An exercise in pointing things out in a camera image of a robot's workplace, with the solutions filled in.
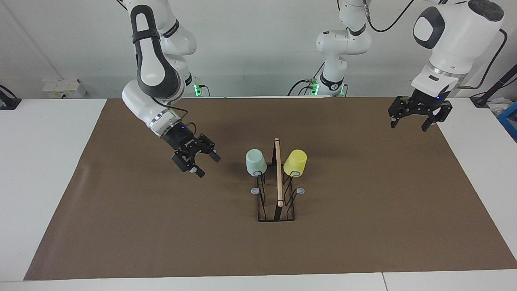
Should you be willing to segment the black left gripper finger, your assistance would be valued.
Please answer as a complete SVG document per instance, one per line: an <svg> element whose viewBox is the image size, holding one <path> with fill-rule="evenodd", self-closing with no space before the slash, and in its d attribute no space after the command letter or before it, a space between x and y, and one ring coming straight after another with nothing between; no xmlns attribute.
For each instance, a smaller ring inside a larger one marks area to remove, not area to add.
<svg viewBox="0 0 517 291"><path fill-rule="evenodd" d="M397 96L388 108L388 114L391 118L390 127L395 129L401 118L407 116L408 99L405 96Z"/></svg>
<svg viewBox="0 0 517 291"><path fill-rule="evenodd" d="M432 125L436 123L444 122L449 116L450 111L452 110L452 105L450 101L445 101L440 106L438 113L434 114L433 111L428 111L428 118L424 121L421 126L422 131L427 131Z"/></svg>

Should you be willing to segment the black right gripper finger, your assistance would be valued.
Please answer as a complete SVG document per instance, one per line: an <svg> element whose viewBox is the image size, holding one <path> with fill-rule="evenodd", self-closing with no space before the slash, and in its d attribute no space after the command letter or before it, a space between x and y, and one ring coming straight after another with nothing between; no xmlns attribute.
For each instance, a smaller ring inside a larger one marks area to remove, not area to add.
<svg viewBox="0 0 517 291"><path fill-rule="evenodd" d="M214 162L220 162L221 157L216 153L215 143L206 135L199 135L198 140L199 146L201 147L201 153L209 155Z"/></svg>
<svg viewBox="0 0 517 291"><path fill-rule="evenodd" d="M205 172L196 164L195 160L188 153L177 150L171 157L173 162L183 173L193 173L198 177L204 177Z"/></svg>

